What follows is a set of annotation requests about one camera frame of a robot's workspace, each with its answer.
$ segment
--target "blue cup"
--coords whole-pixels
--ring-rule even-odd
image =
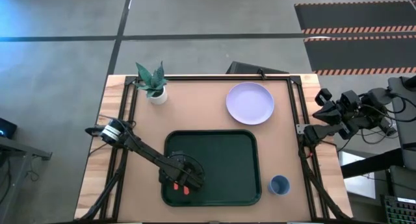
[[[276,175],[268,184],[268,190],[274,195],[286,195],[291,190],[291,184],[283,175]]]

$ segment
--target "potted plant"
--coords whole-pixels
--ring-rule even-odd
[[[164,78],[163,62],[161,62],[161,66],[153,72],[153,76],[146,68],[137,62],[136,66],[138,74],[144,82],[144,84],[136,83],[136,87],[147,91],[146,96],[151,103],[156,105],[163,104],[168,99],[168,93],[164,87],[167,80]]]

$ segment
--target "wooden tabletop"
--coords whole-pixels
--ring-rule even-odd
[[[311,124],[322,124],[317,119],[314,119],[311,114],[320,109],[315,103],[315,96],[320,90],[319,80],[315,74],[301,74],[302,88],[304,90],[305,101],[307,105],[307,111],[309,114],[309,120]],[[107,79],[105,86],[104,96],[101,102],[100,114],[106,116],[117,117],[120,109],[120,102],[122,98],[122,92],[124,87],[125,75],[111,75]],[[297,92],[295,92],[295,99],[298,102]],[[127,98],[127,105],[125,114],[127,117],[129,111],[130,98]],[[300,122],[303,121],[300,105],[297,104]],[[105,124],[107,119],[99,118],[98,124]],[[332,138],[326,138],[326,141],[332,142]],[[91,151],[102,145],[103,142],[100,139],[94,139],[91,146]],[[75,218],[80,218],[84,215],[88,209],[94,204],[100,193],[105,186],[105,179],[107,176],[107,170],[109,165],[109,158],[111,154],[111,147],[105,146],[104,148],[94,152],[89,157],[86,171],[84,174],[83,185],[79,194],[79,200],[77,209],[75,211]],[[341,173],[341,168],[337,158],[337,152],[333,145],[322,143],[317,147],[317,156],[320,166],[320,172],[324,187],[335,203],[341,208],[341,210],[352,216],[352,211],[348,196],[345,190],[345,184]],[[320,203],[316,190],[314,190],[314,200],[317,209],[318,216],[322,216],[320,212]],[[114,191],[110,195],[109,210],[112,210],[112,199],[114,198]]]

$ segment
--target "green tray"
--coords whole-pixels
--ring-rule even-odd
[[[170,206],[244,206],[261,197],[257,144],[246,130],[174,131],[168,135],[164,155],[182,153],[195,158],[205,171],[201,190],[174,190],[162,185],[163,201]]]

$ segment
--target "concrete floor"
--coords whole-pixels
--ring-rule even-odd
[[[295,3],[391,0],[132,0],[125,35],[200,33],[298,33]],[[116,35],[125,0],[0,0],[0,37]],[[52,223],[73,218],[90,137],[113,41],[0,42],[0,117],[17,123],[16,140],[53,152],[34,163],[38,182],[26,181],[10,223]],[[115,74],[151,69],[166,73],[225,73],[233,60],[291,73],[311,73],[303,42],[183,40],[122,42]],[[351,88],[387,86],[390,75],[321,77],[334,97]],[[348,148],[378,154],[397,140]],[[354,215],[360,217],[358,208]]]

